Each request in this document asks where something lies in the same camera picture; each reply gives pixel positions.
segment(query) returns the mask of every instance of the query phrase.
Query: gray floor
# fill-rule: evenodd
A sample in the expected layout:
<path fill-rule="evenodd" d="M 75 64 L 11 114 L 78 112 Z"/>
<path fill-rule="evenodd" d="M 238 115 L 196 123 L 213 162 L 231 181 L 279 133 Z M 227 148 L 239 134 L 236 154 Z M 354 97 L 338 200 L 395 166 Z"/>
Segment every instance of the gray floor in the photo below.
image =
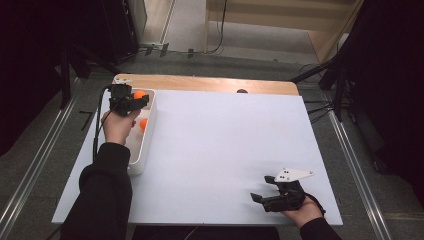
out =
<path fill-rule="evenodd" d="M 192 35 L 187 35 L 181 28 L 181 25 L 184 25 L 187 20 L 184 20 L 183 14 L 178 14 L 178 11 L 182 9 L 182 5 L 179 4 L 187 4 L 187 2 L 188 0 L 177 0 L 176 2 L 173 13 L 174 20 L 171 21 L 166 35 L 171 50 L 186 51 L 188 48 L 197 50 L 197 48 L 202 47 L 202 41 L 198 38 L 181 38 L 184 35 L 201 35 L 199 33 L 200 26 L 197 27 L 197 31 L 192 31 L 189 28 Z M 210 23 L 210 25 L 211 29 L 213 27 L 216 29 L 216 24 Z M 237 33 L 246 30 L 243 30 L 246 26 L 226 26 L 230 27 L 229 29 L 234 28 L 234 31 L 226 30 L 228 32 Z M 317 60 L 314 57 L 313 50 L 311 50 L 307 35 L 302 31 L 284 30 L 285 38 L 282 40 L 284 44 L 281 45 L 279 44 L 281 41 L 274 40 L 282 39 L 278 35 L 281 34 L 280 30 L 255 28 L 254 31 L 249 33 L 251 37 L 245 37 L 246 42 L 235 40 L 231 34 L 225 35 L 224 50 L 219 51 L 217 56 L 199 54 L 193 58 L 188 58 L 184 54 L 168 52 L 165 57 L 160 57 L 158 52 L 154 52 L 149 56 L 139 54 L 131 57 L 119 68 L 123 72 L 140 74 L 284 81 L 297 76 L 304 64 L 315 64 Z M 266 45 L 267 49 L 264 49 L 264 44 L 261 43 L 264 40 L 260 38 L 261 31 L 266 32 L 265 35 L 267 36 L 277 34 L 273 35 L 275 38 L 270 37 L 270 41 Z M 211 32 L 211 43 L 217 39 L 215 36 L 215 40 L 213 40 L 213 34 Z M 310 67 L 312 65 L 304 67 L 302 72 Z M 88 115 L 80 113 L 80 111 L 95 111 L 100 89 L 110 83 L 113 78 L 112 74 L 102 68 L 92 66 L 92 71 L 90 79 L 78 80 L 82 87 L 79 92 L 74 92 L 77 96 L 75 106 L 8 239 L 45 239 L 56 228 L 55 225 L 50 223 L 51 218 L 87 131 L 86 128 L 83 129 L 83 126 Z M 300 94 L 305 100 L 323 99 L 322 92 L 317 87 L 319 79 L 320 77 L 317 75 L 298 84 Z M 58 94 L 26 129 L 15 146 L 0 158 L 0 206 L 2 208 L 6 206 L 7 201 L 18 188 L 39 146 L 42 144 L 44 136 L 54 122 L 58 114 L 60 100 L 61 96 Z M 318 105 L 308 104 L 307 107 L 315 108 Z M 413 195 L 411 187 L 397 176 L 380 175 L 373 170 L 372 155 L 359 130 L 349 121 L 346 112 L 343 112 L 343 114 L 348 136 L 357 154 L 362 171 L 365 173 L 378 205 L 385 216 L 393 239 L 422 239 L 424 235 L 424 211 Z M 326 115 L 313 124 L 313 129 L 344 221 L 344 225 L 337 227 L 336 231 L 343 239 L 376 239 L 329 116 Z M 293 226 L 279 227 L 279 231 L 281 239 L 300 239 L 298 230 Z"/>

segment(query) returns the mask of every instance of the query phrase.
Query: black stand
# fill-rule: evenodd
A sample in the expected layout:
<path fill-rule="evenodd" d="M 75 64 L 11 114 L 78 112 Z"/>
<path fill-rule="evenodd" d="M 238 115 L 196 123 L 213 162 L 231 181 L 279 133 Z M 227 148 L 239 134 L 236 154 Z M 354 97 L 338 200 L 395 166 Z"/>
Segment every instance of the black stand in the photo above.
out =
<path fill-rule="evenodd" d="M 121 70 L 110 65 L 108 62 L 92 53 L 90 50 L 80 46 L 68 44 L 65 46 L 60 54 L 60 69 L 61 69 L 61 85 L 62 85 L 62 103 L 60 109 L 65 108 L 71 99 L 71 82 L 69 64 L 72 65 L 78 77 L 88 78 L 90 76 L 90 68 L 78 54 L 81 54 L 87 59 L 90 59 L 100 66 L 104 67 L 114 75 L 122 73 Z"/>
<path fill-rule="evenodd" d="M 295 78 L 292 78 L 290 81 L 293 83 L 299 83 L 317 73 L 327 70 L 319 82 L 319 87 L 322 90 L 329 90 L 334 83 L 337 81 L 336 97 L 334 100 L 334 113 L 337 116 L 337 119 L 341 122 L 341 103 L 343 99 L 343 92 L 345 83 L 348 79 L 346 61 L 348 59 L 349 51 L 353 45 L 357 45 L 357 39 L 360 34 L 363 34 L 362 31 L 365 27 L 365 24 L 373 16 L 375 8 L 367 7 L 367 1 L 364 2 L 358 17 L 355 21 L 355 24 L 352 27 L 352 31 L 349 34 L 349 37 L 346 39 L 343 46 L 340 48 L 339 52 L 329 61 L 323 63 L 320 66 L 317 66 L 302 75 L 299 75 Z"/>

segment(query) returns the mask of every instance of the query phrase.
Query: black cable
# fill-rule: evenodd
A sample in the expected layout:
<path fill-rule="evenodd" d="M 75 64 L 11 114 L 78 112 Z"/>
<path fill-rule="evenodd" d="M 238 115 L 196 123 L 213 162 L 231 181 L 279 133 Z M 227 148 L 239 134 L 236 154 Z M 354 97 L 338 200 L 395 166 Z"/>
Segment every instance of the black cable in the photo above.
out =
<path fill-rule="evenodd" d="M 196 231 L 199 228 L 199 226 L 193 228 L 193 230 L 191 230 L 191 232 L 187 235 L 186 238 L 184 238 L 184 240 L 188 240 L 190 238 L 191 235 L 193 235 L 194 231 Z"/>
<path fill-rule="evenodd" d="M 322 67 L 321 66 L 321 64 L 314 64 L 314 63 L 308 63 L 308 64 L 305 64 L 305 65 L 303 65 L 300 69 L 299 69 L 299 74 L 297 75 L 297 77 L 299 77 L 300 76 L 300 74 L 301 74 L 301 72 L 302 72 L 302 69 L 303 68 L 305 68 L 305 67 L 307 67 L 307 66 L 310 66 L 310 65 L 317 65 L 316 67 L 314 67 L 313 69 L 316 69 L 316 68 L 321 68 L 321 71 L 319 71 L 319 72 L 316 72 L 315 74 L 318 74 L 320 77 L 322 77 L 322 75 L 321 75 L 321 72 L 322 71 L 324 71 L 325 70 L 325 68 L 324 67 Z"/>
<path fill-rule="evenodd" d="M 323 114 L 319 115 L 318 117 L 312 119 L 311 124 L 318 122 L 321 118 L 323 118 L 327 113 L 329 113 L 332 110 L 333 110 L 333 108 L 327 109 L 327 111 L 325 111 L 325 113 L 323 113 Z"/>
<path fill-rule="evenodd" d="M 330 101 L 303 101 L 304 103 L 331 103 Z"/>
<path fill-rule="evenodd" d="M 109 115 L 112 113 L 113 109 L 112 109 L 112 110 L 110 110 L 110 111 L 107 113 L 107 115 L 105 116 L 105 118 L 104 118 L 104 119 L 102 119 L 103 121 L 102 121 L 102 125 L 100 125 L 99 132 L 102 130 L 102 128 L 103 128 L 103 124 L 104 124 L 104 122 L 106 121 L 106 118 L 107 118 L 107 117 L 109 117 Z"/>
<path fill-rule="evenodd" d="M 290 79 L 289 81 L 297 84 L 297 83 L 299 83 L 299 82 L 301 82 L 301 81 L 303 81 L 303 80 L 305 80 L 305 79 L 307 79 L 307 78 L 309 78 L 309 77 L 311 77 L 311 76 L 313 76 L 313 75 L 315 75 L 317 73 L 320 73 L 323 70 L 326 70 L 328 67 L 330 67 L 331 64 L 333 63 L 334 59 L 335 59 L 335 57 L 333 57 L 332 59 L 328 60 L 327 62 L 325 62 L 323 64 L 320 64 L 317 67 L 314 67 L 311 70 L 308 70 L 307 72 L 304 72 L 300 76 L 297 76 L 297 77 L 294 77 L 294 78 Z"/>
<path fill-rule="evenodd" d="M 215 2 L 215 8 L 216 9 L 218 9 L 218 2 Z M 216 30 L 218 30 L 218 34 L 219 34 L 219 36 L 221 36 L 221 30 L 219 30 L 219 21 L 218 20 L 216 20 Z"/>
<path fill-rule="evenodd" d="M 327 211 L 324 210 L 322 205 L 319 203 L 318 199 L 316 197 L 312 196 L 311 194 L 306 193 L 306 192 L 305 192 L 305 195 L 308 196 L 312 201 L 314 201 L 317 204 L 319 210 L 321 211 L 322 216 L 324 216 Z"/>
<path fill-rule="evenodd" d="M 99 133 L 100 133 L 99 123 L 100 123 L 100 113 L 101 113 L 101 109 L 102 109 L 103 95 L 104 95 L 104 93 L 107 89 L 110 89 L 111 86 L 112 85 L 109 84 L 109 85 L 103 87 L 103 89 L 100 92 L 100 98 L 99 98 L 98 108 L 97 108 L 96 129 L 95 129 L 95 132 L 94 132 L 94 140 L 93 140 L 93 161 L 97 157 L 97 147 L 98 147 Z"/>
<path fill-rule="evenodd" d="M 222 21 L 221 21 L 221 36 L 220 36 L 220 40 L 219 40 L 219 44 L 218 47 L 216 47 L 214 50 L 212 51 L 208 51 L 206 52 L 206 54 L 213 54 L 215 53 L 222 45 L 222 40 L 224 39 L 224 22 L 225 22 L 225 13 L 227 12 L 227 0 L 225 0 L 224 3 L 224 10 L 222 12 Z"/>
<path fill-rule="evenodd" d="M 57 227 L 47 238 L 46 240 L 51 240 L 53 239 L 54 235 L 56 235 L 57 232 L 59 232 L 60 229 L 62 229 L 63 225 L 60 225 L 59 227 Z"/>
<path fill-rule="evenodd" d="M 310 115 L 310 114 L 312 114 L 312 113 L 315 113 L 315 112 L 318 112 L 318 111 L 321 111 L 321 110 L 323 110 L 323 109 L 326 109 L 326 108 L 332 108 L 333 107 L 333 104 L 331 103 L 331 104 L 327 104 L 327 105 L 325 105 L 325 106 L 323 106 L 323 107 L 320 107 L 320 108 L 316 108 L 316 109 L 312 109 L 312 110 L 309 110 L 308 111 L 308 115 Z"/>

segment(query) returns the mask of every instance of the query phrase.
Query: white board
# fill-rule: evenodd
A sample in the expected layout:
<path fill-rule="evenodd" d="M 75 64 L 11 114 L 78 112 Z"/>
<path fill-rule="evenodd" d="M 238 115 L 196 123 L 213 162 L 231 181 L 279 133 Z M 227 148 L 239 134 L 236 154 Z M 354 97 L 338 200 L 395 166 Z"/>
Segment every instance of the white board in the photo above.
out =
<path fill-rule="evenodd" d="M 107 110 L 107 98 L 103 109 Z M 132 177 L 130 223 L 281 225 L 250 193 L 278 194 L 265 175 L 284 167 L 313 171 L 301 179 L 331 225 L 341 225 L 318 145 L 301 97 L 157 90 L 157 119 L 144 172 Z M 78 196 L 78 178 L 91 162 L 92 124 L 54 223 Z"/>

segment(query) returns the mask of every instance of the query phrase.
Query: orange ball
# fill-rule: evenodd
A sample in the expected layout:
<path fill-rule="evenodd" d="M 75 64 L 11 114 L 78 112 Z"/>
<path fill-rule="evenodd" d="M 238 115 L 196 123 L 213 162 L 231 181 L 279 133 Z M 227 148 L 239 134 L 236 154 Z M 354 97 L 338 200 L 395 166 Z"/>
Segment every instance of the orange ball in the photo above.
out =
<path fill-rule="evenodd" d="M 147 118 L 143 118 L 143 119 L 141 119 L 141 121 L 140 121 L 140 128 L 141 128 L 141 131 L 146 131 L 146 126 L 147 126 Z"/>
<path fill-rule="evenodd" d="M 137 92 L 134 93 L 134 99 L 142 98 L 144 95 L 146 95 L 144 91 L 138 90 Z"/>

